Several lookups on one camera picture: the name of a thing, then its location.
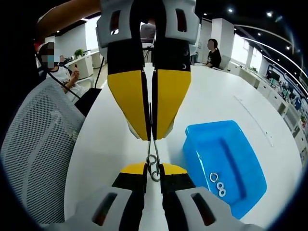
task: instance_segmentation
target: ceiling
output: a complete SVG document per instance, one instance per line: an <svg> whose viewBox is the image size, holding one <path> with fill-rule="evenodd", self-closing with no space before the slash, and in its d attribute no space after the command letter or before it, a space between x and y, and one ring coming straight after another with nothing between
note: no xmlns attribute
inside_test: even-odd
<svg viewBox="0 0 308 231"><path fill-rule="evenodd" d="M67 0L48 1L48 5L44 5L38 10L41 11L41 14L43 15L50 8L66 1ZM308 73L305 67L308 67L308 64L306 65L306 59L303 55L307 48L307 45L303 43L306 31L303 30L300 24L300 22L303 21L305 9L301 10L300 4L301 2L298 2L297 4L290 4L290 2L280 2L280 4L277 5L274 2L265 0L250 0L246 2L243 0L197 0L195 13L199 18L205 18L207 20L222 17L235 25L246 25L261 28L272 32L287 41L290 41L291 44L275 35L261 31L259 29L235 26L235 32L240 36L257 40L280 51L300 67L302 67L306 73ZM267 12L272 12L272 17L268 17ZM90 19L98 15L100 15L100 13L91 15L87 18ZM59 33L55 33L54 35L60 36L68 30L83 23L85 22L78 21L71 26L61 30ZM269 58L281 64L297 79L300 78L300 70L285 57L264 46L250 41L249 43L256 47L259 51L262 50L263 53ZM308 78L303 74L301 77L308 85Z"/></svg>

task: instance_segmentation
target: white shirt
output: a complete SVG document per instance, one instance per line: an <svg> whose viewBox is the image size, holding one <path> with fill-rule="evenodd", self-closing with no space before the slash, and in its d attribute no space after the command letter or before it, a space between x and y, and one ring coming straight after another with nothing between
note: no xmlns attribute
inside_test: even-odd
<svg viewBox="0 0 308 231"><path fill-rule="evenodd" d="M67 69L65 69L62 66L59 66L59 69L57 71L50 71L50 73L60 82L62 82L64 85L66 85L70 79L71 76L68 72ZM81 97L83 96L84 93L86 93L88 91L87 88L82 87L80 85L78 85L77 83L75 83L70 90L75 93L77 96ZM70 93L69 91L66 93L66 95L68 96L69 100L72 101L73 103L76 103L78 101L78 98L73 95L72 93Z"/></svg>

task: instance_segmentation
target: white desk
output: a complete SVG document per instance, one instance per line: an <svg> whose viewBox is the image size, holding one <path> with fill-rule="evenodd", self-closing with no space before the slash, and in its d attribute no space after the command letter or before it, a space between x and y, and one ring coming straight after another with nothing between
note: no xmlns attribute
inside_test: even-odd
<svg viewBox="0 0 308 231"><path fill-rule="evenodd" d="M149 87L152 71L152 65L146 64ZM166 139L158 141L161 161L186 167L182 153L186 127L230 119L239 124L248 138L267 182L267 191L241 221L267 227L293 194L301 176L301 160L295 140L282 117L240 77L192 66L192 82L173 130ZM130 133L126 119L105 83L74 147L65 186L66 219L74 214L78 201L103 185L111 185L124 166L144 161L146 151L147 142L137 140ZM168 230L161 201L160 184L148 177L140 230Z"/></svg>

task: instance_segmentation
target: office chair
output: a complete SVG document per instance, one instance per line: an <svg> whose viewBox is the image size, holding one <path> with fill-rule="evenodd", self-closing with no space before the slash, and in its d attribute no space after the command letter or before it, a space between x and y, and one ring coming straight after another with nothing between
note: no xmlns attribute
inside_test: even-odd
<svg viewBox="0 0 308 231"><path fill-rule="evenodd" d="M223 71L227 68L229 62L230 62L231 58L226 56L226 55L222 55L221 56L221 62L219 65L219 68L213 67L213 69L215 70L219 70L219 71Z"/></svg>
<svg viewBox="0 0 308 231"><path fill-rule="evenodd" d="M21 204L39 224L64 222L66 173L85 117L47 78L26 97L0 157Z"/></svg>

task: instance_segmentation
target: blue container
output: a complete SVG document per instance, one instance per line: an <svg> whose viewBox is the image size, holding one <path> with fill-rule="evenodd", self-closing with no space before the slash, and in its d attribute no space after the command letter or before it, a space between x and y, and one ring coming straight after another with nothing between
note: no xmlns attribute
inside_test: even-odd
<svg viewBox="0 0 308 231"><path fill-rule="evenodd" d="M204 186L228 203L232 215L242 218L263 196L266 181L247 138L234 121L190 125L186 129L184 155L187 171L196 185ZM210 173L218 181L210 181ZM217 183L226 194L219 197Z"/></svg>

